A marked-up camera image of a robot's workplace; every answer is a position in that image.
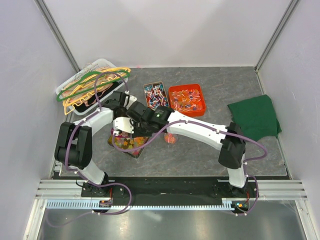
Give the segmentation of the clear plastic jar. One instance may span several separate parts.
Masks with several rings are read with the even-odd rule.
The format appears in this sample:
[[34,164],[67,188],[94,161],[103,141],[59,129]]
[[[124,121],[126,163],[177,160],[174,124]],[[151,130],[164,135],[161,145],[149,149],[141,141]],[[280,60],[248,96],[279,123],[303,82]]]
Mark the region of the clear plastic jar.
[[178,141],[178,136],[172,133],[165,133],[164,140],[168,144],[175,144]]

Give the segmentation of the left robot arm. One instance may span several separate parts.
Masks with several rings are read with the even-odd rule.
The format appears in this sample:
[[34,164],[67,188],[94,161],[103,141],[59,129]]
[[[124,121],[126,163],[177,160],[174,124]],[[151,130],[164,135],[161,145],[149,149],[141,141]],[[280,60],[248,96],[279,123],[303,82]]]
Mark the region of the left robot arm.
[[137,101],[129,92],[114,91],[104,105],[92,114],[75,122],[60,125],[54,151],[54,159],[68,171],[75,171],[92,185],[92,191],[99,197],[110,191],[108,174],[92,160],[93,136],[104,126],[124,117],[129,107]]

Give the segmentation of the gold tin lollipops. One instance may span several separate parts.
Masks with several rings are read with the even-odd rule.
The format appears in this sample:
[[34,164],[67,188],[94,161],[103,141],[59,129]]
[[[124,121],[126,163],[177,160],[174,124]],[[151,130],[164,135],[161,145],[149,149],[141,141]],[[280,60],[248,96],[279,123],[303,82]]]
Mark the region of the gold tin lollipops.
[[158,106],[169,107],[169,99],[162,81],[148,83],[143,86],[146,104],[152,110]]

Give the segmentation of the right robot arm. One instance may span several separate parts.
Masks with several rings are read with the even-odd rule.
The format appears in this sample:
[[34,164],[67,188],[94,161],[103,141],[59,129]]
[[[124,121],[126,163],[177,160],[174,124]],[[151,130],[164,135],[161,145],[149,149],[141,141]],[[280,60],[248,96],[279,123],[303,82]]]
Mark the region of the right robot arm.
[[237,136],[240,129],[235,123],[229,126],[204,122],[186,116],[170,107],[158,106],[156,110],[135,101],[126,110],[126,117],[118,128],[132,137],[150,137],[163,131],[203,142],[219,151],[218,162],[227,168],[229,191],[235,197],[247,191],[247,177],[243,160],[246,142]]

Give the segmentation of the gold square tin star candies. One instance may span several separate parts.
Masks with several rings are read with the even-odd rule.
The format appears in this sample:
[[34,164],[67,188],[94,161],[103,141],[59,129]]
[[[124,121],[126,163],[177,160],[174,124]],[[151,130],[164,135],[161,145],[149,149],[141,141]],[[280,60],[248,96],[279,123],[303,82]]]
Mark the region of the gold square tin star candies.
[[[123,150],[132,150],[144,145],[148,142],[148,140],[148,137],[130,138],[130,135],[128,133],[123,132],[114,138],[114,143],[118,148],[121,148]],[[125,153],[134,159],[138,159],[143,150],[144,148],[140,148]]]

